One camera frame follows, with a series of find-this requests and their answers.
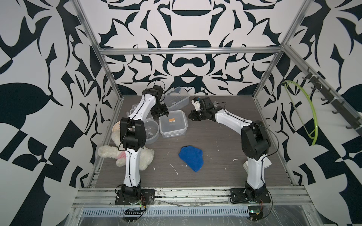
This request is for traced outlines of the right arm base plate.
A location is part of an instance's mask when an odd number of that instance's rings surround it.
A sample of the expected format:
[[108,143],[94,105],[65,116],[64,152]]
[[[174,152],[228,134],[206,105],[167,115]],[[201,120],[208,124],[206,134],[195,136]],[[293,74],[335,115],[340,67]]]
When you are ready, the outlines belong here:
[[247,188],[231,188],[230,202],[233,204],[239,203],[271,203],[271,196],[266,187],[259,189]]

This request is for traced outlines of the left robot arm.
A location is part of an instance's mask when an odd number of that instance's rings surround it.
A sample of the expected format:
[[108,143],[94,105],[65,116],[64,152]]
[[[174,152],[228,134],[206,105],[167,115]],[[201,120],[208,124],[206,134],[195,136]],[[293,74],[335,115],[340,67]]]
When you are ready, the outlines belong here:
[[149,114],[154,119],[169,115],[167,106],[161,101],[163,94],[164,89],[158,85],[145,89],[133,113],[120,120],[120,141],[126,153],[126,172],[121,191],[135,199],[141,197],[140,149],[147,140],[144,121]]

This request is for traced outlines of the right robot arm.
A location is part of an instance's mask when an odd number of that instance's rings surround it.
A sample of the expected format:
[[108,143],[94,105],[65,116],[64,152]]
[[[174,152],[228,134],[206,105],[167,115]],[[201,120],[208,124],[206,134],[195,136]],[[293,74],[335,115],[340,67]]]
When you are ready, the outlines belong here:
[[192,121],[211,120],[240,134],[242,151],[248,158],[248,177],[244,190],[246,198],[252,200],[267,191],[264,171],[271,143],[263,122],[247,120],[232,114],[225,108],[216,106],[209,97],[196,97],[191,103],[195,109],[188,118]]

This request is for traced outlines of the square clear lunch box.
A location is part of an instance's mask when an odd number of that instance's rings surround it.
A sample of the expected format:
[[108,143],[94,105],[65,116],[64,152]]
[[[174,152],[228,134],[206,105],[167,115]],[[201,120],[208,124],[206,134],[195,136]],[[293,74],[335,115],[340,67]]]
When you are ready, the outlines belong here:
[[159,127],[163,138],[172,138],[185,135],[189,124],[185,113],[182,110],[176,110],[161,116]]

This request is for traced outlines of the round clear lunch box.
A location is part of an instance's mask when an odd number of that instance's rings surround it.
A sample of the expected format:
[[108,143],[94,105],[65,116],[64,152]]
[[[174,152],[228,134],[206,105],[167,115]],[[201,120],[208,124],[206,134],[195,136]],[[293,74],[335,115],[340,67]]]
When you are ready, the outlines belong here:
[[155,143],[159,138],[159,124],[155,120],[146,120],[144,122],[145,131],[146,131],[146,143],[145,145],[150,145]]

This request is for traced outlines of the blue microfiber cloth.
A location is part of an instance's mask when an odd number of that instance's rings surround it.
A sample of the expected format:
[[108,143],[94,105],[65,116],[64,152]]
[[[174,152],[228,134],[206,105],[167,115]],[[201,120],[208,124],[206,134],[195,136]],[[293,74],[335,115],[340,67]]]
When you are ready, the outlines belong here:
[[204,164],[203,151],[193,146],[182,147],[179,152],[179,157],[194,172],[200,171]]

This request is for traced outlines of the clear rectangular lunch box lid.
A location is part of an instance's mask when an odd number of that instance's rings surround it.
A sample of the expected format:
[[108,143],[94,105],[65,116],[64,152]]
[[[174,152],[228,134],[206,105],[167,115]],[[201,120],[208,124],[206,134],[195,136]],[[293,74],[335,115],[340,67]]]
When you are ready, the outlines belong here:
[[138,120],[138,119],[142,119],[140,113],[140,107],[134,108],[130,111],[130,114],[128,115],[127,118],[131,119],[131,120]]

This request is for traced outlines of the tall rectangular clear lunch box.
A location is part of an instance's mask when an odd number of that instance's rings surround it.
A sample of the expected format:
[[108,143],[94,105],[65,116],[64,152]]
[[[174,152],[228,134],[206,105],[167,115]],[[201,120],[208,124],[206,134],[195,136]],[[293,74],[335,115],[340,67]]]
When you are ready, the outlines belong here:
[[172,88],[166,93],[164,103],[169,112],[181,110],[189,104],[189,94],[183,87]]

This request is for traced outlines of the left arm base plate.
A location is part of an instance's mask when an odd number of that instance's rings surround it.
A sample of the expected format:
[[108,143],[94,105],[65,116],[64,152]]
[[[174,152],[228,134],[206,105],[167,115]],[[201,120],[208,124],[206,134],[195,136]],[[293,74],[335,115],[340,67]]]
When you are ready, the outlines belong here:
[[118,190],[115,205],[149,204],[154,201],[155,192],[154,189],[137,190],[135,193]]

